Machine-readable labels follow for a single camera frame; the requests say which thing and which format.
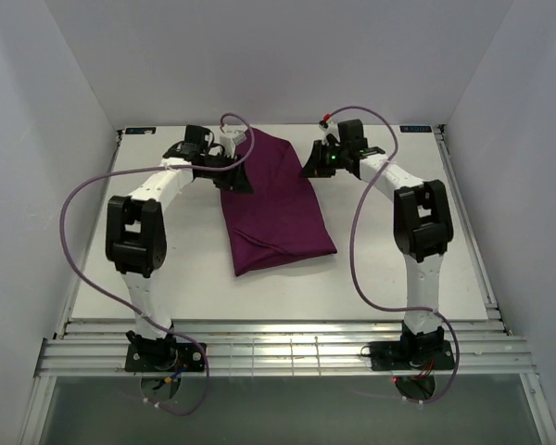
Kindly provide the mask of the purple cloth mat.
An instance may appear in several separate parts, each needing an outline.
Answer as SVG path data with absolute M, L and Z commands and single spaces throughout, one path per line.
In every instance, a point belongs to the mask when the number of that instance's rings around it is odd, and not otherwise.
M 259 129 L 244 168 L 251 194 L 221 191 L 234 274 L 336 254 L 315 191 L 290 142 Z

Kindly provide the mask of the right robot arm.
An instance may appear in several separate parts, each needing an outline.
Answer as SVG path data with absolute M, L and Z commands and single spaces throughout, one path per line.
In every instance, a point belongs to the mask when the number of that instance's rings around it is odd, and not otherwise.
M 439 276 L 454 236 L 445 185 L 405 171 L 378 147 L 370 147 L 360 120 L 335 123 L 325 115 L 319 123 L 323 138 L 313 142 L 303 178 L 330 178 L 347 171 L 367 184 L 353 216 L 348 245 L 353 286 L 360 298 L 381 312 L 403 313 L 401 347 L 408 353 L 440 350 L 446 318 L 439 312 Z M 380 306 L 363 293 L 356 273 L 355 238 L 360 211 L 368 193 L 377 190 L 393 205 L 393 237 L 406 266 L 406 305 Z

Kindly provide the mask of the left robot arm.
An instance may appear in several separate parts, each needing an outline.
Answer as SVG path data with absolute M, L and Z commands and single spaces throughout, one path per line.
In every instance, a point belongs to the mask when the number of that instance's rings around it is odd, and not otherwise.
M 130 304 L 138 310 L 135 328 L 127 338 L 135 347 L 158 346 L 172 337 L 172 321 L 156 296 L 158 270 L 167 255 L 164 214 L 172 201 L 195 179 L 211 181 L 221 191 L 253 191 L 239 155 L 243 143 L 255 144 L 245 131 L 227 131 L 214 139 L 202 126 L 188 125 L 183 139 L 168 148 L 158 168 L 126 196 L 107 203 L 106 257 L 128 288 Z

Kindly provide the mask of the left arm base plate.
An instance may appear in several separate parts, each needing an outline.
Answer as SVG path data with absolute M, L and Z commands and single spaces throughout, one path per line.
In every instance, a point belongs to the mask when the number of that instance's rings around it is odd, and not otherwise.
M 130 373 L 173 373 L 203 372 L 206 368 L 203 353 L 205 343 L 200 348 L 190 342 L 150 341 L 130 344 L 127 349 L 123 369 Z

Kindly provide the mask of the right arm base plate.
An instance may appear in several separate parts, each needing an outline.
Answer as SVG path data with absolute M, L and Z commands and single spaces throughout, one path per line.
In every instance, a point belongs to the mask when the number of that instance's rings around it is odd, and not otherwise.
M 363 346 L 360 356 L 368 358 L 373 371 L 451 371 L 455 358 L 448 341 L 441 350 L 410 353 L 399 341 L 374 341 Z

